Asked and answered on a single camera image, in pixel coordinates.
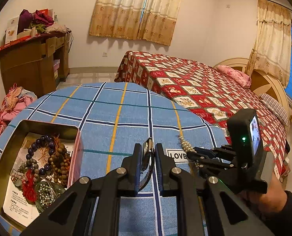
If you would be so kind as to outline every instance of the pile of clothes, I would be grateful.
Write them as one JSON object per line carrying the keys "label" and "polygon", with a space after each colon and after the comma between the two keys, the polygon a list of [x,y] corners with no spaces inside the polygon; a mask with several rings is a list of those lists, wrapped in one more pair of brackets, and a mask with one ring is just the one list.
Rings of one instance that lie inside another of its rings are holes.
{"label": "pile of clothes", "polygon": [[19,16],[18,33],[24,29],[32,29],[33,27],[38,30],[38,33],[44,33],[46,28],[53,25],[54,20],[51,16],[36,10],[33,14],[27,10],[23,10]]}
{"label": "pile of clothes", "polygon": [[39,34],[50,32],[66,32],[65,26],[61,26],[55,23],[51,16],[38,10],[36,10],[34,13],[23,10],[19,16],[18,33],[21,33],[24,29],[32,29],[33,27],[35,27]]}
{"label": "pile of clothes", "polygon": [[4,98],[0,109],[0,135],[17,114],[37,99],[33,92],[17,87],[15,83]]}

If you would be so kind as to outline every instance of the red patterned bedspread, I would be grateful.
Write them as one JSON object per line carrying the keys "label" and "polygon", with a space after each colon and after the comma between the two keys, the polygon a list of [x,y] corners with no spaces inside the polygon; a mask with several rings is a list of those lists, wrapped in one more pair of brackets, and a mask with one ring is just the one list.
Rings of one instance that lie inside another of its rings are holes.
{"label": "red patterned bedspread", "polygon": [[252,91],[231,78],[193,60],[161,54],[128,51],[120,64],[115,82],[134,82],[161,94],[209,123],[227,131],[227,119],[241,108],[254,108],[264,149],[275,156],[275,173],[280,175],[284,158],[286,130]]}

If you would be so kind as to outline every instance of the human hand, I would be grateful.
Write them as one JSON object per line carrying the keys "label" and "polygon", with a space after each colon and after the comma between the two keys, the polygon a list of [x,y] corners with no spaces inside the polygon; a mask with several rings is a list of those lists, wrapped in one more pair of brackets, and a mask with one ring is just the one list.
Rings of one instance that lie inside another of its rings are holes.
{"label": "human hand", "polygon": [[274,173],[266,194],[243,191],[241,195],[244,199],[257,205],[259,211],[265,215],[282,211],[287,201],[287,194]]}

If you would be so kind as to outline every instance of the striped pillow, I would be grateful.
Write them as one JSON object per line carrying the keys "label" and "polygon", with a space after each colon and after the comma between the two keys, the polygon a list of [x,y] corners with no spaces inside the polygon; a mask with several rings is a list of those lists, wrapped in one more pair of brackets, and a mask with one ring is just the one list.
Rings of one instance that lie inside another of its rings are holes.
{"label": "striped pillow", "polygon": [[278,103],[278,101],[275,98],[272,98],[270,95],[263,93],[260,95],[260,98],[262,99],[262,103],[269,109],[273,114],[277,114],[276,117],[279,120],[282,120],[281,123],[284,125],[285,128],[288,127],[288,114],[286,110],[283,108],[283,106]]}

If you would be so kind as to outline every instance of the metal screw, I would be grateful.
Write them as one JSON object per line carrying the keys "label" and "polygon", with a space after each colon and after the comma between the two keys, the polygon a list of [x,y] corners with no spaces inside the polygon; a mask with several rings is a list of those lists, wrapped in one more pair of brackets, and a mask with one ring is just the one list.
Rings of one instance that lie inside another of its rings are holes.
{"label": "metal screw", "polygon": [[174,168],[172,168],[172,173],[174,173],[174,174],[180,174],[181,173],[181,169],[180,168],[178,168],[178,167],[174,167]]}
{"label": "metal screw", "polygon": [[210,178],[208,178],[208,181],[211,182],[212,184],[216,184],[218,183],[218,178],[215,176],[211,176]]}
{"label": "metal screw", "polygon": [[89,178],[86,177],[86,176],[83,176],[83,177],[81,177],[81,178],[79,179],[79,182],[80,182],[81,184],[87,184],[87,183],[89,182]]}
{"label": "metal screw", "polygon": [[124,173],[126,172],[126,168],[123,168],[123,167],[117,168],[117,169],[116,169],[116,172],[117,172],[118,174],[124,174]]}

